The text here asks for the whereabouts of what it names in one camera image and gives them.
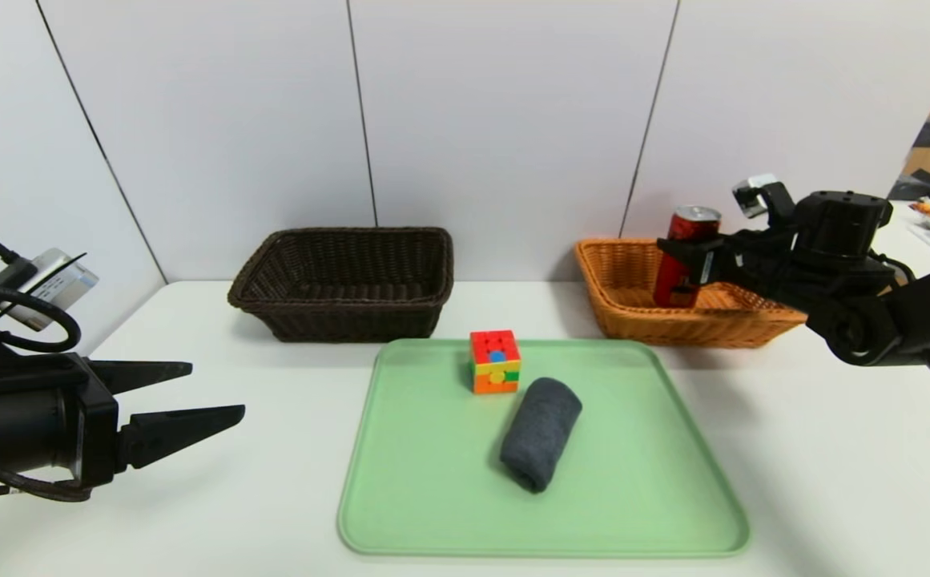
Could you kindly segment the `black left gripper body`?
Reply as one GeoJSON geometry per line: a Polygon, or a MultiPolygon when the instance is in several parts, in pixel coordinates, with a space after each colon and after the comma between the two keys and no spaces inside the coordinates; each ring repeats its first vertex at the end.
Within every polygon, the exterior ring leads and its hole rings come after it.
{"type": "Polygon", "coordinates": [[[0,471],[55,467],[94,489],[117,472],[119,406],[75,353],[0,353],[0,471]]]}

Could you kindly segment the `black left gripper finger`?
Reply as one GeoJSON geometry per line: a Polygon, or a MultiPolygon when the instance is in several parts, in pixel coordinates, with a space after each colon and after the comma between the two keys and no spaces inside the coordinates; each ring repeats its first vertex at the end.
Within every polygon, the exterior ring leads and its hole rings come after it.
{"type": "Polygon", "coordinates": [[[87,397],[115,397],[151,385],[189,376],[193,364],[185,361],[94,361],[88,359],[91,383],[87,397]]]}
{"type": "Polygon", "coordinates": [[[142,469],[238,425],[244,405],[131,415],[117,433],[115,470],[142,469]]]}

